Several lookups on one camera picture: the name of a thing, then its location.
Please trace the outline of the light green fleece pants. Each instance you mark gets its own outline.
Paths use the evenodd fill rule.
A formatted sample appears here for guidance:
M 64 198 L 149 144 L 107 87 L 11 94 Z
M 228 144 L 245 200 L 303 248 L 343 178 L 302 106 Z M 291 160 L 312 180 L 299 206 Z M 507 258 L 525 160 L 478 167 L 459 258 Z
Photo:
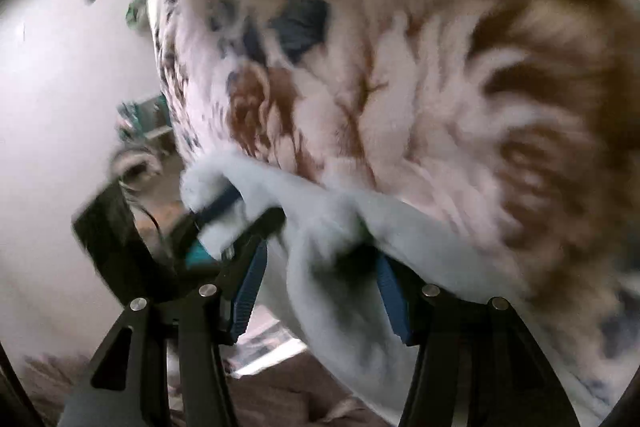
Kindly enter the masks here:
M 390 196 L 329 190 L 240 155 L 210 155 L 181 178 L 183 204 L 198 210 L 226 184 L 243 202 L 204 235 L 218 251 L 227 233 L 262 210 L 285 212 L 271 239 L 260 299 L 307 343 L 324 367 L 391 424 L 409 392 L 416 350 L 393 333 L 376 283 L 379 254 L 466 300 L 518 300 L 514 285 L 445 225 Z

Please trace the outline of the floral fleece blanket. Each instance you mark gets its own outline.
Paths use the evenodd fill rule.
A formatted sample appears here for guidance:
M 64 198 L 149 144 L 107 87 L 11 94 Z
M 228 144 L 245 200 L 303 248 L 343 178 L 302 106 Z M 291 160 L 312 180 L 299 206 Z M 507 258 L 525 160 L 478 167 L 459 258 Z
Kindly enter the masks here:
M 639 360 L 639 21 L 624 0 L 156 0 L 186 165 L 393 196 L 523 291 L 595 410 Z

